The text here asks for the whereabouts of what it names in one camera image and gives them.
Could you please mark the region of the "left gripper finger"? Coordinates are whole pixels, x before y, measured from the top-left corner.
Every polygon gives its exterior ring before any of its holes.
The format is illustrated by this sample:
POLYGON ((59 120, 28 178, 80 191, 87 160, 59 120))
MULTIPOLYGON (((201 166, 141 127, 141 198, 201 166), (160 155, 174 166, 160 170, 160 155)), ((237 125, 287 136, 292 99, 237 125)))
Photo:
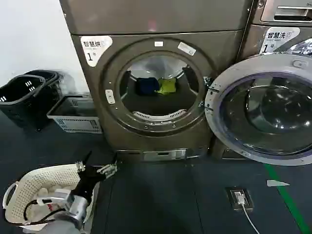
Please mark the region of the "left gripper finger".
POLYGON ((113 159, 111 163, 101 166, 99 169, 97 169, 97 175, 100 176, 101 180, 106 180, 112 177, 117 171, 117 159, 113 159))
POLYGON ((75 163, 78 173, 84 172, 85 170, 88 170, 91 168, 91 166, 87 164, 91 154, 92 154, 92 151, 89 151, 85 156, 82 157, 81 160, 75 163))

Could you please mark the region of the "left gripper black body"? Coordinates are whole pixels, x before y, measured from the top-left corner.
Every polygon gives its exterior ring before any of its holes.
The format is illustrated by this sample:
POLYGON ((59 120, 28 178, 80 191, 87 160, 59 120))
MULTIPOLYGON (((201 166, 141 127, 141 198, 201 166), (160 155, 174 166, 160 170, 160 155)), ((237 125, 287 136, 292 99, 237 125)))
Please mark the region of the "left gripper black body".
POLYGON ((85 166, 84 171, 78 172, 80 180, 72 190, 72 195, 91 199, 96 184, 104 180, 104 174, 98 172, 99 169, 99 166, 85 166))

